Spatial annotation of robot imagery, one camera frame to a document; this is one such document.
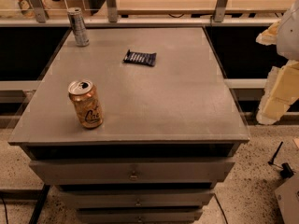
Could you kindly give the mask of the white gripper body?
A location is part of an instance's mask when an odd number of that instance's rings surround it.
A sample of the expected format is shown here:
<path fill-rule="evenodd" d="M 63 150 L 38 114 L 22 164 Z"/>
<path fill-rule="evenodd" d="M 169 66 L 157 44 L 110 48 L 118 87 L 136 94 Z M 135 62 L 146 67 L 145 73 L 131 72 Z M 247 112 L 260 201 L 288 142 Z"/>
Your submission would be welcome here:
<path fill-rule="evenodd" d="M 299 0 L 294 1 L 280 21 L 277 53 L 288 60 L 299 61 Z"/>

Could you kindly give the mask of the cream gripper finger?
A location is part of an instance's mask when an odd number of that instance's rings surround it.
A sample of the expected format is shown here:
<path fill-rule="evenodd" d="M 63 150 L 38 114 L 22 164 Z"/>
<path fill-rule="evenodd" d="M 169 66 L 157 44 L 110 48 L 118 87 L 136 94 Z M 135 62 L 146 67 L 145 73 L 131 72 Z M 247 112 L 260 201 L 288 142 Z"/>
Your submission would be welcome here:
<path fill-rule="evenodd" d="M 258 106 L 257 121 L 272 125 L 299 99 L 299 62 L 288 60 L 281 68 L 273 66 Z"/>
<path fill-rule="evenodd" d="M 271 24 L 266 30 L 258 34 L 256 42 L 266 46 L 276 45 L 279 25 L 280 21 Z"/>

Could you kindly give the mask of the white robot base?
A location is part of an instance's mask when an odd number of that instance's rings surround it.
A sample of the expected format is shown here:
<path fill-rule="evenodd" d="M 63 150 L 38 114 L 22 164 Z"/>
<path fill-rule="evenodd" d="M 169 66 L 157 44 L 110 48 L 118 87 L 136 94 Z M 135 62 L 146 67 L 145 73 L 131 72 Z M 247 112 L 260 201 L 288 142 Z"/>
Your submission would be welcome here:
<path fill-rule="evenodd" d="M 284 224 L 299 224 L 299 174 L 288 178 L 275 195 Z"/>

